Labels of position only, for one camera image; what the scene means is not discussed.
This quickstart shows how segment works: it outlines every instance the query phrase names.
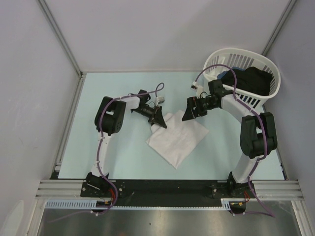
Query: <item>light blue table surface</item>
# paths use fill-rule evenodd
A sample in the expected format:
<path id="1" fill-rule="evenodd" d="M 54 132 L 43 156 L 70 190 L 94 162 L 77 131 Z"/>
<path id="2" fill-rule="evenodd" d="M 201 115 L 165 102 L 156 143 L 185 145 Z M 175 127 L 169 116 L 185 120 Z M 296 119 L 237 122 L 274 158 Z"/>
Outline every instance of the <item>light blue table surface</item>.
<path id="1" fill-rule="evenodd" d="M 185 111 L 186 99 L 195 96 L 190 86 L 196 72 L 88 73 L 72 124 L 59 178 L 85 178 L 96 157 L 97 131 L 94 118 L 104 96 L 118 97 L 154 90 L 159 82 L 165 88 L 162 112 Z M 197 118 L 209 129 L 208 135 L 177 170 L 146 144 L 151 131 L 148 119 L 125 112 L 120 132 L 111 140 L 110 178 L 125 179 L 227 179 L 241 156 L 240 124 L 222 109 Z M 284 179 L 275 151 L 262 161 L 253 179 Z"/>

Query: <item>laundry basket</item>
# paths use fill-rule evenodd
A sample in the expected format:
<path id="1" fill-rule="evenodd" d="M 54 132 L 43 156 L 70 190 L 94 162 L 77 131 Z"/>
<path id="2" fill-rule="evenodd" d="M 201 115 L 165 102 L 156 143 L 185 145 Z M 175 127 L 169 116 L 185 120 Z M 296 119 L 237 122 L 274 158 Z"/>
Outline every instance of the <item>laundry basket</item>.
<path id="1" fill-rule="evenodd" d="M 242 69 L 247 69 L 248 67 L 254 66 L 260 70 L 272 74 L 273 79 L 270 83 L 270 92 L 268 96 L 261 96 L 238 88 L 236 89 L 236 93 L 239 95 L 240 99 L 242 99 L 250 107 L 261 107 L 269 98 L 276 96 L 279 91 L 281 78 L 278 68 L 272 61 L 260 54 L 237 48 L 224 48 L 212 53 L 206 60 L 204 68 L 214 64 L 224 64 L 228 65 L 229 67 L 235 66 Z M 228 69 L 226 67 L 216 66 L 203 72 L 205 77 L 204 90 L 209 92 L 208 82 L 216 80 L 217 75 L 227 70 Z M 228 85 L 223 86 L 228 90 L 234 89 Z"/>

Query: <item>folded towel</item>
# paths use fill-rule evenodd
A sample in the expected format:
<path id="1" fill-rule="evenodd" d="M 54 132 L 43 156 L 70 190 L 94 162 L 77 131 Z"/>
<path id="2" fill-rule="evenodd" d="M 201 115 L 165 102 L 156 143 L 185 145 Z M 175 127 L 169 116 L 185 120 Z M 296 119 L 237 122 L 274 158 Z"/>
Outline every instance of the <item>folded towel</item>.
<path id="1" fill-rule="evenodd" d="M 184 112 L 168 113 L 164 120 L 167 129 L 153 125 L 152 136 L 146 141 L 175 169 L 194 150 L 209 130 L 195 120 L 182 121 Z"/>

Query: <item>cable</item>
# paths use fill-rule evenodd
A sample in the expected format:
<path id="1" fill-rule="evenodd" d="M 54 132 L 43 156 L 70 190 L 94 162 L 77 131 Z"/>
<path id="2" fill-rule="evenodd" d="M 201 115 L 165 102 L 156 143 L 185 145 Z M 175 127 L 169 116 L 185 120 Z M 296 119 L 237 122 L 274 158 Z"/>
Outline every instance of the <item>cable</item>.
<path id="1" fill-rule="evenodd" d="M 263 142 L 264 142 L 264 156 L 261 157 L 261 158 L 258 158 L 258 159 L 256 160 L 256 163 L 254 164 L 252 170 L 250 171 L 250 173 L 249 173 L 249 175 L 248 175 L 248 177 L 247 177 L 247 180 L 248 180 L 248 185 L 249 185 L 249 188 L 250 188 L 252 194 L 253 194 L 254 197 L 257 199 L 257 201 L 260 203 L 260 205 L 267 211 L 267 213 L 265 213 L 265 212 L 259 212 L 259 211 L 249 211 L 249 212 L 246 212 L 246 213 L 244 212 L 244 213 L 242 213 L 242 214 L 234 214 L 234 213 L 233 213 L 233 215 L 263 214 L 263 215 L 268 215 L 268 216 L 271 216 L 271 217 L 276 218 L 275 215 L 271 212 L 271 210 L 258 198 L 258 196 L 256 195 L 256 193 L 255 193 L 255 191 L 254 191 L 254 189 L 253 189 L 253 187 L 252 187 L 252 185 L 251 185 L 251 177 L 252 177 L 254 171 L 256 170 L 256 168 L 257 168 L 259 162 L 260 162 L 261 160 L 264 160 L 264 159 L 267 157 L 268 149 L 267 149 L 266 132 L 265 132 L 265 127 L 264 127 L 264 125 L 263 125 L 263 123 L 262 123 L 262 120 L 261 120 L 259 114 L 258 114 L 255 110 L 253 110 L 250 106 L 248 106 L 245 102 L 243 102 L 241 99 L 239 99 L 239 98 L 236 96 L 237 77 L 236 77 L 236 74 L 235 74 L 234 70 L 233 70 L 231 67 L 229 67 L 229 66 L 227 66 L 227 65 L 223 65 L 223 64 L 210 65 L 210 66 L 204 68 L 204 69 L 198 74 L 197 78 L 195 79 L 195 82 L 197 82 L 197 80 L 199 79 L 199 77 L 201 76 L 201 74 L 202 74 L 203 72 L 205 72 L 206 70 L 208 70 L 208 69 L 210 69 L 210 68 L 212 68 L 212 67 L 215 67 L 215 66 L 223 66 L 223 67 L 226 67 L 226 68 L 228 68 L 228 69 L 232 72 L 232 74 L 233 74 L 233 76 L 234 76 L 233 97 L 234 97 L 234 99 L 235 99 L 237 102 L 239 102 L 240 104 L 242 104 L 244 107 L 246 107 L 246 108 L 249 110 L 249 112 L 253 113 L 253 114 L 257 117 L 258 122 L 259 122 L 259 124 L 260 124 L 261 132 L 262 132 L 262 138 L 263 138 Z"/>
<path id="2" fill-rule="evenodd" d="M 115 198 L 114 198 L 114 201 L 112 202 L 112 204 L 104 211 L 102 212 L 99 212 L 99 213 L 95 213 L 96 216 L 98 215 L 103 215 L 105 214 L 106 212 L 109 211 L 110 208 L 112 208 L 115 204 L 116 204 L 116 201 L 117 201 L 117 198 L 118 198 L 118 190 L 117 190 L 117 187 L 108 179 L 106 178 L 106 176 L 103 174 L 101 168 L 100 168 L 100 165 L 99 165 L 99 152 L 100 152 L 100 148 L 102 146 L 102 142 L 103 142 L 103 138 L 104 138 L 104 133 L 103 133 L 103 129 L 102 129 L 102 121 L 103 121 L 103 118 L 104 118 L 104 115 L 108 109 L 108 107 L 115 101 L 118 101 L 118 100 L 123 100 L 123 99 L 126 99 L 126 98 L 129 98 L 129 97 L 137 97 L 137 96 L 142 96 L 142 95 L 146 95 L 146 94 L 151 94 L 151 93 L 155 93 L 156 96 L 157 96 L 157 92 L 161 91 L 162 89 L 164 89 L 164 86 L 165 84 L 163 82 L 159 83 L 156 87 L 155 90 L 153 91 L 150 91 L 150 92 L 145 92 L 145 93 L 141 93 L 141 94 L 128 94 L 126 96 L 123 96 L 123 97 L 116 97 L 116 98 L 113 98 L 112 100 L 109 101 L 109 103 L 107 103 L 107 105 L 104 107 L 103 111 L 102 111 L 102 114 L 100 116 L 100 119 L 99 119 L 99 129 L 100 129 L 100 133 L 101 133 L 101 139 L 99 141 L 99 144 L 98 144 L 98 148 L 97 148 L 97 154 L 96 154 L 96 163 L 97 163 L 97 169 L 100 173 L 100 175 L 103 177 L 103 179 L 105 179 L 114 189 L 115 191 Z M 48 223 L 54 223 L 54 222 L 57 222 L 59 220 L 63 220 L 63 219 L 66 219 L 68 217 L 71 217 L 73 215 L 77 215 L 77 214 L 80 214 L 80 213 L 93 213 L 92 211 L 89 211 L 89 210 L 82 210 L 82 211 L 77 211 L 77 212 L 74 212 L 74 213 L 71 213 L 69 215 L 65 215 L 63 217 L 60 217 L 60 218 L 57 218 L 57 219 L 54 219 L 54 220 L 51 220 L 51 221 L 48 221 Z"/>
<path id="3" fill-rule="evenodd" d="M 158 91 L 161 91 L 163 88 L 164 88 L 164 83 L 163 83 L 163 82 L 161 82 L 161 83 L 159 83 L 159 84 L 157 85 L 156 90 L 155 90 L 156 97 L 158 96 Z"/>
<path id="4" fill-rule="evenodd" d="M 114 193 L 113 189 L 109 189 L 109 191 L 112 193 L 112 199 L 111 199 L 111 201 L 113 201 L 114 198 L 115 198 L 115 193 Z"/>
<path id="5" fill-rule="evenodd" d="M 208 94 L 207 94 L 205 91 L 203 91 L 203 92 L 200 94 L 200 97 L 201 97 L 201 95 L 202 95 L 203 93 L 205 93 L 205 94 L 208 96 Z"/>
<path id="6" fill-rule="evenodd" d="M 246 192 L 246 190 L 244 191 L 244 194 L 245 194 L 245 198 L 248 198 L 248 200 L 246 200 L 245 203 L 248 203 L 251 199 L 251 197 L 249 196 L 249 194 Z"/>
<path id="7" fill-rule="evenodd" d="M 148 103 L 148 105 L 150 106 L 151 103 L 154 104 L 153 108 L 155 108 L 156 107 L 156 103 L 154 101 L 151 101 L 151 102 Z"/>

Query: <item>black cloth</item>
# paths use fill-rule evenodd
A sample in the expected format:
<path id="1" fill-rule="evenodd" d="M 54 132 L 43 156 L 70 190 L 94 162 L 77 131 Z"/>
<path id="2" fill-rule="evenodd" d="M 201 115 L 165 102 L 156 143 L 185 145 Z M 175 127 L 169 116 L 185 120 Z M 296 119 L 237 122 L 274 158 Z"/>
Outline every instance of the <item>black cloth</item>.
<path id="1" fill-rule="evenodd" d="M 237 77 L 236 88 L 261 96 L 269 95 L 272 74 L 259 70 L 256 67 L 249 67 L 246 70 L 233 70 Z M 234 76 L 230 70 L 221 78 L 221 80 L 225 85 L 234 86 Z"/>

